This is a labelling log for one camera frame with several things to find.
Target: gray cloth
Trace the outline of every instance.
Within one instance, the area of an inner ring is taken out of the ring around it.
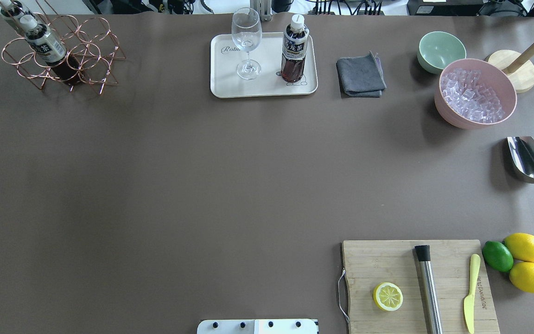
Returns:
[[[337,73],[343,91],[351,97],[381,97],[386,88],[380,59],[372,51],[365,57],[339,59]]]

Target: metal scoop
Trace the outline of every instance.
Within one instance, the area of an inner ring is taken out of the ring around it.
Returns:
[[[534,183],[534,139],[507,137],[506,140],[517,174],[524,182]]]

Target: bottle cap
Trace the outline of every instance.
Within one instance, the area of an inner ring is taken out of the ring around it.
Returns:
[[[11,0],[0,0],[0,3],[3,8],[8,8],[12,5]]]
[[[38,26],[38,21],[32,15],[24,15],[19,19],[19,25],[24,31],[32,30]]]
[[[290,23],[290,26],[294,30],[302,29],[304,27],[304,17],[297,13],[294,16],[292,16],[292,23]]]

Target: knife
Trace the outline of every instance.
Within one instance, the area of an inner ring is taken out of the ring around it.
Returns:
[[[477,285],[480,264],[481,258],[479,258],[479,255],[473,254],[469,264],[469,294],[464,298],[463,301],[464,321],[467,324],[469,333],[471,334],[475,332],[475,326],[473,325],[473,306],[475,305],[475,286]]]

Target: oolong tea bottle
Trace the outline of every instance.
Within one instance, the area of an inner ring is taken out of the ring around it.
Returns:
[[[51,70],[63,83],[76,85],[81,82],[80,72],[77,70],[80,63],[76,57],[67,54],[67,48],[55,30],[39,23],[30,15],[24,15],[19,22],[26,31],[26,42],[47,65],[51,66]]]
[[[34,16],[30,9],[19,1],[0,0],[1,16],[20,36],[24,36],[25,31],[19,25],[19,19],[24,15]]]
[[[297,82],[304,74],[308,34],[304,17],[299,13],[292,16],[292,21],[284,32],[281,54],[281,77],[289,83]]]

